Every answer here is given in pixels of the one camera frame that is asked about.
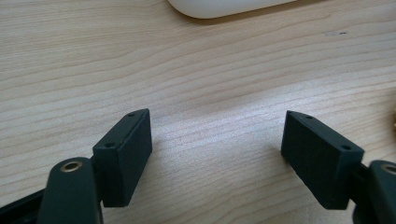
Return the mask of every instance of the light wood tabletop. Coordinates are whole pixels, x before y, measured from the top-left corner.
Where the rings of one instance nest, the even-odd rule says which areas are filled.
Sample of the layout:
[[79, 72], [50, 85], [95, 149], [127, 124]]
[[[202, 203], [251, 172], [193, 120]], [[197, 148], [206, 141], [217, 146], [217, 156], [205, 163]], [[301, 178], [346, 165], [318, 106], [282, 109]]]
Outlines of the light wood tabletop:
[[105, 223], [352, 223], [280, 155], [287, 110], [396, 162], [396, 1], [301, 0], [214, 20], [165, 0], [0, 1], [0, 205], [149, 108], [153, 152]]

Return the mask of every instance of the screw hole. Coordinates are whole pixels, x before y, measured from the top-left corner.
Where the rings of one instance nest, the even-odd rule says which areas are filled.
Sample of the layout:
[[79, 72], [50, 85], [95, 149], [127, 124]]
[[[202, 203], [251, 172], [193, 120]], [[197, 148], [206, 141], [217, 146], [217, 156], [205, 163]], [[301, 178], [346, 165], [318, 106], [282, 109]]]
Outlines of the screw hole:
[[350, 146], [346, 146], [346, 145], [341, 146], [341, 148], [343, 148], [343, 149], [345, 149], [345, 150], [350, 150], [350, 149], [351, 149]]
[[114, 146], [115, 146], [114, 143], [106, 143], [106, 144], [105, 144], [105, 147], [114, 147]]
[[81, 166], [81, 161], [70, 161], [61, 167], [61, 171], [64, 173], [69, 173], [78, 170]]
[[390, 165], [390, 164], [383, 164], [382, 169], [385, 170], [386, 172], [396, 175], [396, 166]]

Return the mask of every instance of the wooden surface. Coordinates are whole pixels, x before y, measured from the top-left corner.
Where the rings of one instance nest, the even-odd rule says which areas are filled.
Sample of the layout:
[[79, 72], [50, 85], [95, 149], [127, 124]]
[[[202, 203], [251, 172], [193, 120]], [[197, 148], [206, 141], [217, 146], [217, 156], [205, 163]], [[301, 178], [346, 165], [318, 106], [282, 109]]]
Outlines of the wooden surface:
[[0, 205], [149, 108], [153, 153], [106, 223], [351, 223], [279, 149], [286, 110], [396, 161], [396, 1], [301, 0], [200, 21], [164, 0], [0, 1]]

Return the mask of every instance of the white object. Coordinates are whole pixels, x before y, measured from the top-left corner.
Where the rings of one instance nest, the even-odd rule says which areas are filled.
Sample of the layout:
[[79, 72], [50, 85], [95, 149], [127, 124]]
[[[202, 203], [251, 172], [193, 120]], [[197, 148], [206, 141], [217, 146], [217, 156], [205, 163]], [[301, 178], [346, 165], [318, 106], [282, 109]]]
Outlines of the white object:
[[211, 19], [296, 0], [169, 0], [181, 13], [199, 19]]

